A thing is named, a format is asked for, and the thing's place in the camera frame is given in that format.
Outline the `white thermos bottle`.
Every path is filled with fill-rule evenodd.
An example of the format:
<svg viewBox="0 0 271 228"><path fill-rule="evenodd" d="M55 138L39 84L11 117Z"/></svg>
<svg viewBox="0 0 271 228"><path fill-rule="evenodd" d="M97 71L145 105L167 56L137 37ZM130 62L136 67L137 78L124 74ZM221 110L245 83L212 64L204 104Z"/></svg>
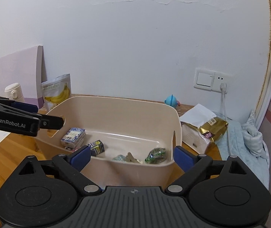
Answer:
<svg viewBox="0 0 271 228"><path fill-rule="evenodd" d="M17 82L8 85L4 89L4 94L5 94L5 97L12 99L12 100L22 100L22 98L23 98L21 85Z"/></svg>

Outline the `green foil snack packet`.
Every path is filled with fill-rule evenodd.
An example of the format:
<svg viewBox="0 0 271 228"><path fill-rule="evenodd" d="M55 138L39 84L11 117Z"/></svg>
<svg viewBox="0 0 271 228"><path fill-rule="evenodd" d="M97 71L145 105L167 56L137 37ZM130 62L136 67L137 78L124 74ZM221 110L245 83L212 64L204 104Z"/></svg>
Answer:
<svg viewBox="0 0 271 228"><path fill-rule="evenodd" d="M145 158L147 164L159 164L166 160L166 149L165 148L154 148Z"/></svg>

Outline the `white paper bag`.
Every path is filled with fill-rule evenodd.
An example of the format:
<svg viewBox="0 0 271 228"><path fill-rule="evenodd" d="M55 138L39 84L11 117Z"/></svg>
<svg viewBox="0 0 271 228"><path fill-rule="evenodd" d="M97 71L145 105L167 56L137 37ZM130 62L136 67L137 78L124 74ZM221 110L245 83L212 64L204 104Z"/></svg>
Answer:
<svg viewBox="0 0 271 228"><path fill-rule="evenodd" d="M182 127L182 141L198 154L206 153L210 139L200 132L200 127L216 115L205 106L197 104L179 117Z"/></svg>

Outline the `beige plastic storage bin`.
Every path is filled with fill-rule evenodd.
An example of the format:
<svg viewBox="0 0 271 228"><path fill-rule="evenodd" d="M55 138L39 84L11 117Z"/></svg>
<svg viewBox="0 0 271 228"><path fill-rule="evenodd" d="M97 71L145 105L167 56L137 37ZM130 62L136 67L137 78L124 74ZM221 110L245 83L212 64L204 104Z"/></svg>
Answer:
<svg viewBox="0 0 271 228"><path fill-rule="evenodd" d="M40 130L35 139L46 159L68 154L61 144L70 128L86 130L84 144L101 140L104 153L92 157L82 173L100 187L165 187L174 168L173 149L182 143L177 111L166 104L109 97L76 96L50 111L64 118L63 127L54 135ZM166 160L147 164L145 158L154 148L165 148ZM128 152L142 164L115 162L112 158Z"/></svg>

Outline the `green checked cloth bundle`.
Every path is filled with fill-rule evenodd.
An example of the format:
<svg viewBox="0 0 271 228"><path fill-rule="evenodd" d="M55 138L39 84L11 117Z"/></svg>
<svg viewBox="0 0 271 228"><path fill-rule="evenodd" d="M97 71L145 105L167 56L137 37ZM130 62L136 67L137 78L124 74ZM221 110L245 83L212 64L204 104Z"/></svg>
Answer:
<svg viewBox="0 0 271 228"><path fill-rule="evenodd" d="M112 158L112 160L115 161L115 162L127 162L126 156L121 155L121 154L114 157L114 158Z"/></svg>

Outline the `light blue blanket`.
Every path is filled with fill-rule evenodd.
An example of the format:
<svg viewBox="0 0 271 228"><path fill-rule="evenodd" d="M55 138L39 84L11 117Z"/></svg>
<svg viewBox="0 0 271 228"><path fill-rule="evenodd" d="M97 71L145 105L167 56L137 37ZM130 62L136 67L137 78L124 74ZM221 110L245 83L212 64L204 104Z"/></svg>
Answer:
<svg viewBox="0 0 271 228"><path fill-rule="evenodd" d="M269 189L269 151L262 133L255 127L255 122L253 110L244 124L228 120L228 130L216 145L222 160L229 155L238 156Z"/></svg>

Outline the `blue white porcelain pattern box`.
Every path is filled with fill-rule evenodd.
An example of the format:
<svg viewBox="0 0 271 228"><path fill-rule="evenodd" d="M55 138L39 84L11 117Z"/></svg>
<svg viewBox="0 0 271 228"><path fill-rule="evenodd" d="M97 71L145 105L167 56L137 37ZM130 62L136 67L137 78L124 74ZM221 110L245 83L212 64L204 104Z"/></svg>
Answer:
<svg viewBox="0 0 271 228"><path fill-rule="evenodd" d="M73 127L62 137L61 144L64 147L76 148L83 143L85 135L85 129Z"/></svg>

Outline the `blue cartoon figurine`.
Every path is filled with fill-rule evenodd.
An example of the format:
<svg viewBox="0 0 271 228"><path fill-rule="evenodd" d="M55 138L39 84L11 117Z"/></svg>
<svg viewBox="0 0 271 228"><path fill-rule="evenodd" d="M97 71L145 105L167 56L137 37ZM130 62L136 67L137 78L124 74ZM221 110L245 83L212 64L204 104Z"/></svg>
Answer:
<svg viewBox="0 0 271 228"><path fill-rule="evenodd" d="M170 95L168 96L165 100L164 103L166 105L169 105L173 108L179 107L181 104L180 102L177 100L177 98L174 95Z"/></svg>

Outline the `banana chips pouch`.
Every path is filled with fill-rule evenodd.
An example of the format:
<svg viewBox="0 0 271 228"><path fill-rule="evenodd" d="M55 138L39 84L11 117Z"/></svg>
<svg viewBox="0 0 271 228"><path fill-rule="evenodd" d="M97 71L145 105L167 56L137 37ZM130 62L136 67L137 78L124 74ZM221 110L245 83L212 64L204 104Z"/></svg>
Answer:
<svg viewBox="0 0 271 228"><path fill-rule="evenodd" d="M70 74L64 74L41 84L41 91L47 111L71 97Z"/></svg>

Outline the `white wall switch socket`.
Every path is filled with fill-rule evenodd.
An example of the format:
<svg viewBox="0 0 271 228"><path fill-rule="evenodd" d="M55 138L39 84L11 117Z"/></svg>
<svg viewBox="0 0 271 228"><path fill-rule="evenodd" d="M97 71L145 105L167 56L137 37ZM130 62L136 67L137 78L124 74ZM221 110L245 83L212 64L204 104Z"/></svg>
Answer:
<svg viewBox="0 0 271 228"><path fill-rule="evenodd" d="M228 88L233 75L215 72L203 68L196 68L194 88L221 93L220 85L223 83Z"/></svg>

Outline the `purple white board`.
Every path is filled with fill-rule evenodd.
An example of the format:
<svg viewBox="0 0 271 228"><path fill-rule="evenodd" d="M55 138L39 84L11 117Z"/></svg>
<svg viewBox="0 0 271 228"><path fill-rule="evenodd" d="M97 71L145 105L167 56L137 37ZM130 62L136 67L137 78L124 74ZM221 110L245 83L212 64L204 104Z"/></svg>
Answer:
<svg viewBox="0 0 271 228"><path fill-rule="evenodd" d="M13 83L21 85L26 103L42 108L41 67L43 47L34 46L0 58L0 96Z"/></svg>

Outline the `gold snack bag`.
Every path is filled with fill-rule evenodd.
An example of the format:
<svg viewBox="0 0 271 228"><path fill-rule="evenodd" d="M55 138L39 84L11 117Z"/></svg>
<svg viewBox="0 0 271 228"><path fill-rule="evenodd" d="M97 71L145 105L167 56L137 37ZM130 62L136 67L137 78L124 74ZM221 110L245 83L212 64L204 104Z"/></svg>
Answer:
<svg viewBox="0 0 271 228"><path fill-rule="evenodd" d="M198 131L211 142L216 142L225 134L227 128L227 121L216 116L200 126Z"/></svg>

